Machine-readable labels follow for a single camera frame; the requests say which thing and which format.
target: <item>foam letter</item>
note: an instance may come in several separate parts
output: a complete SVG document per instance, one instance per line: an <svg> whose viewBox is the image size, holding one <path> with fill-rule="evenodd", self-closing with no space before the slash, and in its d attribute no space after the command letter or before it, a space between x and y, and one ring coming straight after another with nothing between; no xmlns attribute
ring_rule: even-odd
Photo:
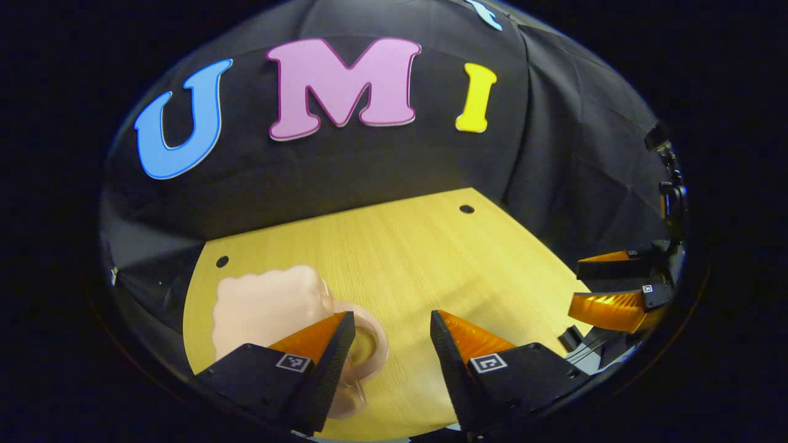
<svg viewBox="0 0 788 443"><path fill-rule="evenodd" d="M466 63L465 72L468 73L468 97L465 99L465 110L455 121L459 131L484 132L487 129L487 101L490 88L498 81L495 73L482 65Z"/></svg>
<svg viewBox="0 0 788 443"><path fill-rule="evenodd" d="M498 24L495 20L493 20L493 17L495 17L495 13L487 9L487 6L484 6L481 3L476 2L475 0L465 0L465 1L474 6L474 9L476 9L476 13L479 14L479 17L481 17L481 19L484 20L486 24L489 24L490 26L497 29L498 31L504 29L500 24Z"/></svg>
<svg viewBox="0 0 788 443"><path fill-rule="evenodd" d="M221 131L219 80L232 60L222 60L200 69L184 82L191 89L191 115L194 130L185 143L169 147L164 141L162 118L164 105L172 91L159 95L146 106L134 122L137 130L139 161L145 173L157 180L166 180L197 166L214 149Z"/></svg>
<svg viewBox="0 0 788 443"><path fill-rule="evenodd" d="M320 128L320 119L308 109L308 91L340 128L350 121L367 86L370 101L359 114L364 125L407 125L416 116L409 97L411 63L421 51L408 40L379 39L348 68L323 39L273 48L267 58L279 64L279 120L269 130L271 138L298 139Z"/></svg>

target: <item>mug handle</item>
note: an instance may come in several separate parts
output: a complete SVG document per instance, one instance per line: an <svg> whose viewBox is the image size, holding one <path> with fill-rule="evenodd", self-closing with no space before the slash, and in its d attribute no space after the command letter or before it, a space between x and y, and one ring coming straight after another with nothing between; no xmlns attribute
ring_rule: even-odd
<svg viewBox="0 0 788 443"><path fill-rule="evenodd" d="M383 325L368 310L357 304L334 300L334 313L344 311L352 311L355 325L372 331L377 337L377 347L372 356L364 363L354 366L356 377L363 383L377 375L388 361L388 339L383 331Z"/></svg>

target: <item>pink cup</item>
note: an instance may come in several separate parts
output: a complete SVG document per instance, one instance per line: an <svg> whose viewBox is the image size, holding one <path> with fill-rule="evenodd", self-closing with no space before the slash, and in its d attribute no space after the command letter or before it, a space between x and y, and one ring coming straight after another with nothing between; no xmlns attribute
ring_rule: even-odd
<svg viewBox="0 0 788 443"><path fill-rule="evenodd" d="M310 266L269 270L264 274L227 277L217 287L213 342L215 361L244 343L270 346L330 315L352 311L355 325L376 337L373 355L363 362L345 361L329 417L344 419L366 406L362 383L369 381L388 361L388 341L383 326L366 309L334 300L325 281Z"/></svg>

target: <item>black clamp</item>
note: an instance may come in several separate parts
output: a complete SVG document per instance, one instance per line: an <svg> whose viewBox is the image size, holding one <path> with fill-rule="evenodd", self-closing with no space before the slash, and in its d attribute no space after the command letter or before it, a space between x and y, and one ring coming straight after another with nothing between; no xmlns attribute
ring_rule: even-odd
<svg viewBox="0 0 788 443"><path fill-rule="evenodd" d="M311 436L325 425L354 337L353 313L348 312L317 364L247 343L196 377L255 418Z"/></svg>
<svg viewBox="0 0 788 443"><path fill-rule="evenodd" d="M468 441L512 417L533 414L574 392L589 375L538 343L463 361L438 311L429 335L452 407Z"/></svg>
<svg viewBox="0 0 788 443"><path fill-rule="evenodd" d="M649 152L660 155L662 164L667 168L671 181L664 181L660 187L660 205L662 219L668 228L672 240L681 241L684 238L684 224L687 213L687 190L681 166L678 164L676 154L673 152L670 129L660 121L646 134L645 147Z"/></svg>

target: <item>black fabric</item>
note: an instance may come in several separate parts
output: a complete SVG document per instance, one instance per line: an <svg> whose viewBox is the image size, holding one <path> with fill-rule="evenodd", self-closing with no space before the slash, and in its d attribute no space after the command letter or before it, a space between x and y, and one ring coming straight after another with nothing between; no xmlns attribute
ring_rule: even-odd
<svg viewBox="0 0 788 443"><path fill-rule="evenodd" d="M105 266L120 269L112 292L137 337L170 370L191 376L177 318L189 272L167 274L158 268L162 258L206 240L430 192L476 188L573 269L577 259L662 237L656 184L665 174L643 146L655 121L648 107L596 56L523 17L518 26L498 13L504 27L498 32L465 2L295 0L170 69L129 114L106 161ZM348 124L337 128L310 97L320 130L288 142L270 139L277 65L266 60L267 50L322 37L350 65L386 36L422 45L411 71L414 122L362 125L365 92ZM192 131L183 82L224 58L234 62L222 74L217 145L187 173L151 179L139 163L137 115L172 91L165 139L183 143ZM482 134L455 128L466 99L466 62L498 77Z"/></svg>
<svg viewBox="0 0 788 443"><path fill-rule="evenodd" d="M525 135L505 202L570 268L667 235L643 138L656 123L637 93L575 41L520 26L528 48Z"/></svg>
<svg viewBox="0 0 788 443"><path fill-rule="evenodd" d="M526 119L528 67L518 29L502 32L480 24L472 8L450 2L296 1L255 17L172 69L142 98L135 116L165 91L165 139L183 143L191 134L191 93L183 82L223 58L222 130L205 160L187 173L157 181L142 170L133 118L121 128L107 162L110 198L126 218L201 240L242 233L291 220L431 192L474 187L500 200L519 150ZM266 51L297 39L324 38L350 65L381 37L422 46L411 71L409 125L361 124L360 100L344 128L323 121L312 136L288 142L269 138L277 119L277 64ZM474 62L498 76L483 134L460 132L468 88L464 64Z"/></svg>

